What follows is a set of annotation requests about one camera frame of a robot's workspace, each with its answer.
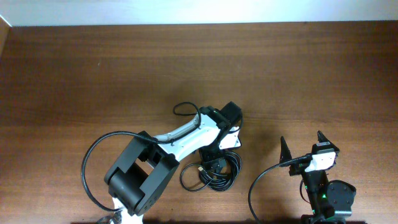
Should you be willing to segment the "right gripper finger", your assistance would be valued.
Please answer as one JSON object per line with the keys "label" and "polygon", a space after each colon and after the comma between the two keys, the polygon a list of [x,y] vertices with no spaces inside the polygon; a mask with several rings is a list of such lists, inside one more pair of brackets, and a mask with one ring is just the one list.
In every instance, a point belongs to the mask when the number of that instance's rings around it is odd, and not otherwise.
{"label": "right gripper finger", "polygon": [[292,155],[283,136],[280,137],[280,146],[281,150],[279,164],[281,167],[289,166],[289,162],[292,160]]}
{"label": "right gripper finger", "polygon": [[317,146],[331,146],[331,142],[326,138],[326,136],[321,132],[317,131],[318,142]]}

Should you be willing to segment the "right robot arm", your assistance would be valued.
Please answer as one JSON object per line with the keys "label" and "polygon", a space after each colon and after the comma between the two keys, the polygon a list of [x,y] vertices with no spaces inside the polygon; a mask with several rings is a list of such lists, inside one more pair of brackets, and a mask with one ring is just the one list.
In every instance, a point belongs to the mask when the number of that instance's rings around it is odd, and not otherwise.
{"label": "right robot arm", "polygon": [[284,137],[280,138],[280,166],[289,168],[289,175],[301,175],[306,187],[311,215],[302,215],[300,222],[345,223],[352,216],[351,206],[356,188],[342,180],[328,180],[326,172],[336,164],[340,149],[321,132],[310,153],[293,158]]}

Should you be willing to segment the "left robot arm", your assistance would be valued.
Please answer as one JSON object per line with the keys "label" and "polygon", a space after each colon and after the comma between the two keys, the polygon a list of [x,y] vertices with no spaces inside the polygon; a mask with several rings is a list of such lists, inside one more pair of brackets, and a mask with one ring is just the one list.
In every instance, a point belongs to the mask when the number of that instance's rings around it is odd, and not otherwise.
{"label": "left robot arm", "polygon": [[104,181],[115,213],[110,223],[142,223],[174,176],[180,161],[198,151],[200,179],[225,189],[234,174],[222,174],[231,150],[240,147],[241,108],[229,102],[222,109],[198,108],[183,126],[156,136],[142,131],[107,171]]}

